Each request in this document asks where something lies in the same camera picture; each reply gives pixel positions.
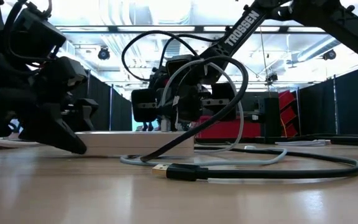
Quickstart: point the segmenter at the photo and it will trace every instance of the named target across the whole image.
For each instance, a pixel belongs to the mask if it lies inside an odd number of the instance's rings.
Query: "robotic manipulator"
[[[19,138],[84,154],[75,132],[93,130],[90,117],[98,104],[73,100],[70,91],[86,83],[88,73],[79,62],[57,57],[66,38],[48,22],[51,11],[52,1],[41,12],[19,0],[3,25],[0,10],[0,137],[9,136],[9,123],[18,119]]]
[[[354,6],[344,7],[339,0],[293,0],[289,6],[282,6],[288,2],[256,0],[251,6],[244,6],[244,13],[234,26],[227,27],[225,35],[199,57],[172,57],[165,66],[154,68],[149,88],[132,92],[135,120],[149,122],[157,117],[169,119],[170,128],[174,131],[173,123],[196,121],[203,108],[215,114],[220,111],[234,98],[234,94],[228,83],[217,83],[221,74],[214,68],[193,65],[182,71],[168,86],[166,103],[161,105],[165,84],[178,68],[192,60],[222,55],[232,57],[266,19],[293,20],[307,27],[322,28],[358,54],[358,16],[352,13]],[[222,60],[213,60],[213,63],[222,69],[227,66],[227,62]],[[211,85],[212,93],[205,92],[200,84]],[[236,111],[233,109],[221,120],[235,118]]]
[[[256,0],[245,6],[239,21],[199,57],[177,56],[155,69],[149,88],[132,92],[135,120],[149,122],[162,116],[196,121],[202,108],[217,113],[234,94],[228,84],[217,83],[221,74],[212,68],[195,66],[184,70],[170,85],[164,105],[160,105],[162,89],[170,76],[190,61],[232,57],[265,19],[294,20],[304,26],[320,27],[358,53],[358,17],[352,13],[354,7],[345,8],[339,0],[294,0],[281,7],[286,2]],[[0,27],[0,137],[12,133],[9,123],[16,118],[23,127],[21,139],[84,154],[86,146],[75,132],[93,130],[90,117],[98,104],[89,99],[74,101],[71,97],[70,91],[86,82],[88,75],[79,62],[57,57],[66,38],[48,22],[51,0],[49,5],[41,12],[31,2],[18,0],[5,26]],[[222,69],[227,66],[221,60],[213,63]],[[37,69],[30,70],[28,65]],[[201,84],[211,85],[212,93],[202,89]],[[234,119],[235,111],[232,112],[224,119]]]

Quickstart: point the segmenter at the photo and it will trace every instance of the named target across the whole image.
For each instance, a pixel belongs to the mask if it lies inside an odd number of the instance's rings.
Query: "wood grain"
[[[354,146],[288,149],[358,159]],[[235,152],[222,157],[271,158]],[[236,168],[327,167],[340,166],[286,157],[272,166]],[[181,182],[118,159],[84,158],[51,147],[3,150],[0,223],[353,224],[358,223],[358,177]]]

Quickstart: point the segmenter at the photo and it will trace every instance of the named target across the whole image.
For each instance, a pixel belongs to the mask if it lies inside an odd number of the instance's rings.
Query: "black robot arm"
[[[358,16],[352,12],[353,6],[345,8],[340,0],[293,0],[289,6],[281,7],[286,2],[288,1],[256,0],[251,6],[245,6],[243,15],[226,32],[225,37],[206,49],[200,57],[232,57],[266,19],[294,20],[304,26],[322,28],[358,54]],[[227,66],[227,63],[220,61],[216,64],[223,69]],[[203,83],[211,85],[220,77],[219,72],[209,68]]]

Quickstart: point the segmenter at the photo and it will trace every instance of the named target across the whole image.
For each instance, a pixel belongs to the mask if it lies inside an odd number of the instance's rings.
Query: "ceiling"
[[[15,0],[2,6],[4,17]],[[46,9],[47,0],[32,0],[41,9]],[[245,4],[251,0],[53,0],[50,22],[55,26],[205,26],[233,25],[241,17]],[[355,5],[358,15],[358,0],[342,0],[344,6]],[[267,20],[263,26],[300,26],[296,22]],[[67,39],[76,47],[76,55],[90,64],[107,81],[128,91],[145,86],[130,77],[123,69],[121,52],[137,34],[92,34],[89,32],[67,33]],[[222,34],[197,34],[217,38]],[[126,62],[133,72],[147,78],[151,68],[158,64],[162,47],[168,37],[150,35],[138,41],[126,54]],[[186,41],[198,52],[210,43],[198,40]],[[247,68],[250,88],[265,91],[266,86],[256,81],[265,80],[269,73],[278,74],[273,88],[291,88],[302,83],[323,81],[332,75],[340,75],[358,67],[358,55],[326,34],[254,34],[234,55]],[[109,60],[99,60],[100,46],[108,46]],[[337,58],[321,60],[319,56],[334,48]],[[167,57],[188,54],[182,45],[174,43]],[[233,66],[226,69],[236,81],[240,73]]]

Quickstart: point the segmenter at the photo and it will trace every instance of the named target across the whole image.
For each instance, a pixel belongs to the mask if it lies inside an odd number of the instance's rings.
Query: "white power strip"
[[[183,132],[158,131],[87,131],[76,135],[87,146],[86,156],[147,155]],[[164,156],[192,156],[194,139],[189,138],[169,150]]]

